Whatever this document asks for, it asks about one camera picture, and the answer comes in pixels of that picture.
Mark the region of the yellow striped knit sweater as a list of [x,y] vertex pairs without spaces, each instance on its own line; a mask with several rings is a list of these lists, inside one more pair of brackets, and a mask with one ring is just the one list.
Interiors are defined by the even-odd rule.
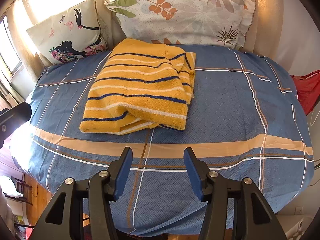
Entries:
[[88,93],[83,133],[125,135],[162,126],[183,131],[194,96],[195,52],[127,38]]

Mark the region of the dark wooden chair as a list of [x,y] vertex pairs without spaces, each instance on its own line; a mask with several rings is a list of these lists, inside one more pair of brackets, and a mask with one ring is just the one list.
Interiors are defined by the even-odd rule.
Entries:
[[[4,193],[4,195],[14,201],[17,202],[23,202],[29,205],[33,205],[29,200],[28,200],[28,191],[32,190],[33,187],[28,185],[24,180],[15,178],[13,176],[11,176],[10,180],[12,181],[12,184],[15,188],[15,193],[13,193],[13,188],[10,186],[10,193],[7,194],[6,192]],[[27,196],[24,196],[24,189],[27,189]]]

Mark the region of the blue plaid bed sheet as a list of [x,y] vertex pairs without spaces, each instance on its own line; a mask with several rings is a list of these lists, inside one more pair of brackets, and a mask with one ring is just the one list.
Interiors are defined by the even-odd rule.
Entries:
[[251,178],[272,210],[280,211],[313,177],[308,124],[291,76],[251,53],[201,45],[184,50],[196,54],[184,131],[80,131],[89,89],[111,56],[105,51],[44,70],[28,99],[31,120],[11,136],[13,157],[53,193],[68,177],[91,178],[131,147],[124,193],[111,209],[116,228],[136,236],[200,232],[206,204],[191,188],[183,161],[187,147],[226,178]]

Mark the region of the woman silhouette cushion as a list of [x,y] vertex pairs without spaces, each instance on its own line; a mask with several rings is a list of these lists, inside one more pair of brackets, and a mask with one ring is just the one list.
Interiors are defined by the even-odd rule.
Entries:
[[95,0],[85,0],[27,29],[40,54],[64,64],[107,50]]

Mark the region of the red cloth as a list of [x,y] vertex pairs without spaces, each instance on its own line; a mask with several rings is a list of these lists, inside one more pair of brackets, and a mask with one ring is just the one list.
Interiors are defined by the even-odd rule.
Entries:
[[320,96],[320,70],[304,76],[291,75],[297,90],[298,101],[304,113],[308,115],[319,103]]

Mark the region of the leaf print pillow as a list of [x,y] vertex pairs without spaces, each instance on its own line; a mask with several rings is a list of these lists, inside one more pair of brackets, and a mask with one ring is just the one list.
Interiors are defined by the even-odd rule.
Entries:
[[255,0],[105,0],[128,38],[153,44],[204,44],[240,49]]

